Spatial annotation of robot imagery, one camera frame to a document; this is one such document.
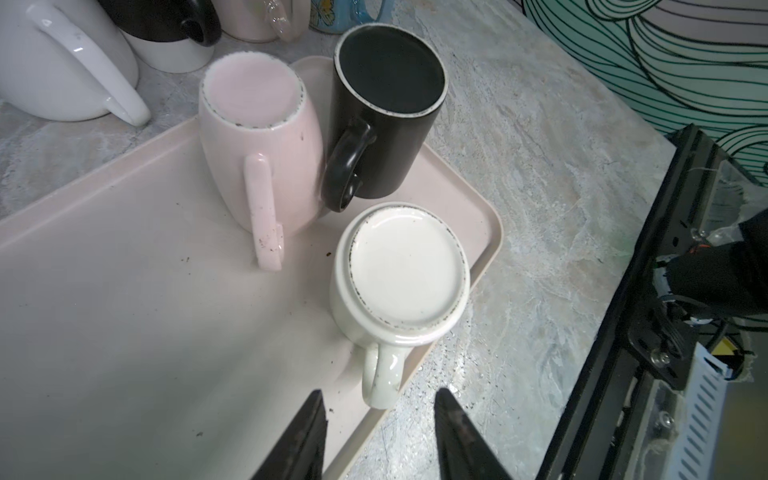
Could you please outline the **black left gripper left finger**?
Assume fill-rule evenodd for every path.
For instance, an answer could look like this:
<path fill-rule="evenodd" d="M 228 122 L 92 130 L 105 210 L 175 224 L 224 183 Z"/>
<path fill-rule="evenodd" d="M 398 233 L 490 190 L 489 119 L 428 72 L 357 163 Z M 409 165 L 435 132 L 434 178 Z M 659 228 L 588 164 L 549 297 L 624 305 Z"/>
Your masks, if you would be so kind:
<path fill-rule="evenodd" d="M 327 424 L 323 394 L 313 390 L 251 479 L 321 479 Z"/>

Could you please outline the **cream white mug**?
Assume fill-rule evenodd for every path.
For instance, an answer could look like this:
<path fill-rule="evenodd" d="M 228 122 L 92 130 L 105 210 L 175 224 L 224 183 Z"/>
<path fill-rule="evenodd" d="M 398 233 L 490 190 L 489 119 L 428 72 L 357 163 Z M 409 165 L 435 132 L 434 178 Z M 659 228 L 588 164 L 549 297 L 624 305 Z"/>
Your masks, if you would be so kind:
<path fill-rule="evenodd" d="M 330 310 L 364 351 L 362 397 L 370 408 L 395 405 L 407 356 L 456 325 L 469 293 L 461 242 L 432 212 L 381 203 L 346 227 L 332 267 Z"/>

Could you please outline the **light pink mug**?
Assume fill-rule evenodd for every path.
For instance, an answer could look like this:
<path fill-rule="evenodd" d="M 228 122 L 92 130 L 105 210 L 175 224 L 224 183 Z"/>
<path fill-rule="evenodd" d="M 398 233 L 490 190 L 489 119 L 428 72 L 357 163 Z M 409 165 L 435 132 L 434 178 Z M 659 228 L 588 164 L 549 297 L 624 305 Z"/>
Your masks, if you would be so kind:
<path fill-rule="evenodd" d="M 304 82 L 266 53 L 228 54 L 202 78 L 198 117 L 209 170 L 259 268 L 281 270 L 286 237 L 322 210 L 324 144 Z"/>

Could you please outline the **black mug white base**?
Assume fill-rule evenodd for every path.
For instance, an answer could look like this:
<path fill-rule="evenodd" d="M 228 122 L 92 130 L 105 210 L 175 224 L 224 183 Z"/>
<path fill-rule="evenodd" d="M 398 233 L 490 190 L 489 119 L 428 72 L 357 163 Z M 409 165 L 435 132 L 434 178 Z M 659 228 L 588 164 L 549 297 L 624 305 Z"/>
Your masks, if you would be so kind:
<path fill-rule="evenodd" d="M 134 53 L 167 73 L 189 73 L 213 57 L 222 28 L 210 0 L 99 0 Z"/>

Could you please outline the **blue butterfly mug yellow inside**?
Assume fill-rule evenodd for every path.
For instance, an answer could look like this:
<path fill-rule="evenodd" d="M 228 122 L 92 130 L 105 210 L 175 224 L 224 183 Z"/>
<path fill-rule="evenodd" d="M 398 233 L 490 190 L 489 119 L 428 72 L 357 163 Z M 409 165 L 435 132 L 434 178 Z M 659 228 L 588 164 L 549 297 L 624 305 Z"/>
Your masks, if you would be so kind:
<path fill-rule="evenodd" d="M 394 0 L 382 0 L 378 15 L 372 17 L 363 0 L 312 0 L 309 25 L 321 33 L 340 35 L 358 25 L 389 22 L 394 4 Z"/>

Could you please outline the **white ribbed mug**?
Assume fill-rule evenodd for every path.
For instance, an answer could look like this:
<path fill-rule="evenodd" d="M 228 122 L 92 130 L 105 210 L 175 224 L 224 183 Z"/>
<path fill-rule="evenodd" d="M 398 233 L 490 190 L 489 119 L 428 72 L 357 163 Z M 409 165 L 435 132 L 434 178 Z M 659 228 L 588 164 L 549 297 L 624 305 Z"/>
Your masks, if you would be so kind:
<path fill-rule="evenodd" d="M 84 121 L 111 113 L 151 118 L 136 90 L 139 67 L 96 1 L 1 3 L 1 98 L 31 115 Z"/>

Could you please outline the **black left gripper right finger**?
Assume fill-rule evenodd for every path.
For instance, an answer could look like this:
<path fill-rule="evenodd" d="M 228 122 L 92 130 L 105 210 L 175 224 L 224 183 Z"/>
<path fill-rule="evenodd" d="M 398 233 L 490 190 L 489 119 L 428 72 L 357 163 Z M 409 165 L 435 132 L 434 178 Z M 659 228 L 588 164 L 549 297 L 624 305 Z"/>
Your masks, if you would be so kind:
<path fill-rule="evenodd" d="M 441 479 L 512 479 L 449 389 L 437 391 L 434 414 Z"/>

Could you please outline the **beige pink ribbed mug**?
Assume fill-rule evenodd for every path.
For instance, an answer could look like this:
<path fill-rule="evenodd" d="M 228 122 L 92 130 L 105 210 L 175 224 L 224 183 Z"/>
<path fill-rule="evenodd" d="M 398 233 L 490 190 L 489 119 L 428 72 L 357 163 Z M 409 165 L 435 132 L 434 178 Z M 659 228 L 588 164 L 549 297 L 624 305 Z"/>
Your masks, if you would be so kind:
<path fill-rule="evenodd" d="M 297 40 L 309 27 L 310 0 L 213 0 L 223 31 L 250 43 Z"/>

